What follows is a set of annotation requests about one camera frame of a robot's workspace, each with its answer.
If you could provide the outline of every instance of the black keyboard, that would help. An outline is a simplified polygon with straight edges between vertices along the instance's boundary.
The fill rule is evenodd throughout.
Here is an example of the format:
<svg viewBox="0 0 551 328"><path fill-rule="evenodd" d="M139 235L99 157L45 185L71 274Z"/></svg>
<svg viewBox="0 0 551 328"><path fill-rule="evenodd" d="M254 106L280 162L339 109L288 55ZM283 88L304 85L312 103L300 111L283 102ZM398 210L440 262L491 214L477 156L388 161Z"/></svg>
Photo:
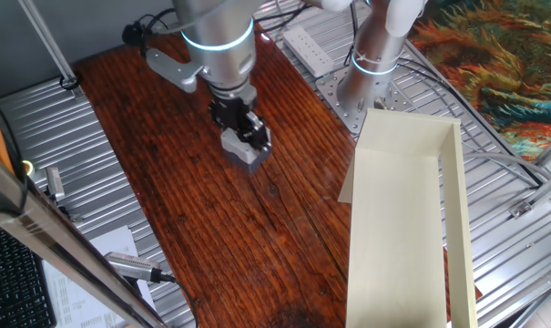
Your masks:
<svg viewBox="0 0 551 328"><path fill-rule="evenodd" d="M56 325L42 260L0 229L0 327Z"/></svg>

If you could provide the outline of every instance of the paper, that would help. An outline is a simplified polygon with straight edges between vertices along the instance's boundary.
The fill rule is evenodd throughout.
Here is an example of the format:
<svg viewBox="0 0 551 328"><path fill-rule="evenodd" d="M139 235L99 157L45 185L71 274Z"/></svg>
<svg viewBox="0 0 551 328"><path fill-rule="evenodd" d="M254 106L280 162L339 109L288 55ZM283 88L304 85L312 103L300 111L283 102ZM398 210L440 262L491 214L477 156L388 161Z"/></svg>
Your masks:
<svg viewBox="0 0 551 328"><path fill-rule="evenodd" d="M131 230L121 227L91 240L101 254L117 251L138 256ZM125 327L125 321L109 310L103 303L68 279L48 262L43 261L46 286L56 316L56 328L119 328ZM139 291L155 310L149 293L148 283L138 281Z"/></svg>

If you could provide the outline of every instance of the metal rail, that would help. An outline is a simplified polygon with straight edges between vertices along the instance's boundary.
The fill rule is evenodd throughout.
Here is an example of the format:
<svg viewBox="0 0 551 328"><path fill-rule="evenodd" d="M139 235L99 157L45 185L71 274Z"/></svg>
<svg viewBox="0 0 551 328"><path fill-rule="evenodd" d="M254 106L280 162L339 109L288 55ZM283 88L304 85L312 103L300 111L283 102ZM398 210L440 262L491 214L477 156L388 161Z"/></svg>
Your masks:
<svg viewBox="0 0 551 328"><path fill-rule="evenodd" d="M0 162L0 209L15 209L23 185ZM40 191L29 190L24 213L0 213L0 227L136 327L167 327L139 293Z"/></svg>

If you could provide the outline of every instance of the metal bracket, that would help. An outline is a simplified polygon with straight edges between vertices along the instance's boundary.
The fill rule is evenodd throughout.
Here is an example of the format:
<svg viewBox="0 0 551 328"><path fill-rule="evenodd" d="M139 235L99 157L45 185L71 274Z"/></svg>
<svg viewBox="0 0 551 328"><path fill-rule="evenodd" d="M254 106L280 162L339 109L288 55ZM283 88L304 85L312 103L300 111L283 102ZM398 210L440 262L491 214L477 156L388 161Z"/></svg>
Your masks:
<svg viewBox="0 0 551 328"><path fill-rule="evenodd" d="M339 69L331 73L328 77L322 77L318 79L315 83L315 86L323 95L323 98L326 99L330 108L336 113L336 116L344 124L344 126L354 135L360 134L362 129L362 123L366 118L366 110L363 108L343 108L338 101L338 85L340 81L348 73L348 67ZM411 104L403 96L401 91L391 82L391 90L393 91L392 98L393 101L390 104L385 102L374 104L378 108L390 109L390 110L399 110L405 111L411 107Z"/></svg>
<svg viewBox="0 0 551 328"><path fill-rule="evenodd" d="M536 192L510 209L514 218L519 218L551 198L551 179L540 186Z"/></svg>
<svg viewBox="0 0 551 328"><path fill-rule="evenodd" d="M146 61L154 72L176 87L188 93L196 91L196 75L202 70L203 65L194 62L181 64L156 48L148 49Z"/></svg>
<svg viewBox="0 0 551 328"><path fill-rule="evenodd" d="M530 202L527 200L521 201L514 207L510 209L510 213L515 219L518 219L519 217L523 216L524 214L528 213L532 210L532 205L530 205Z"/></svg>

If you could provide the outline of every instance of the wood grain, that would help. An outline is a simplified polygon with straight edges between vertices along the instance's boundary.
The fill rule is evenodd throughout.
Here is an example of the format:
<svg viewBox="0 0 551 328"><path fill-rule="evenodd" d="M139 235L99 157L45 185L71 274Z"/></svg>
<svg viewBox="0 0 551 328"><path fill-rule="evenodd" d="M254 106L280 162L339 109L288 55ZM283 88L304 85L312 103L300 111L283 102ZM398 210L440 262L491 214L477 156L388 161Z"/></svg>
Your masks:
<svg viewBox="0 0 551 328"><path fill-rule="evenodd" d="M178 61L183 42L151 42ZM185 94L135 48L76 69L201 327L343 327L354 141L287 58L257 38L251 82L273 136L253 175L224 157L203 81Z"/></svg>

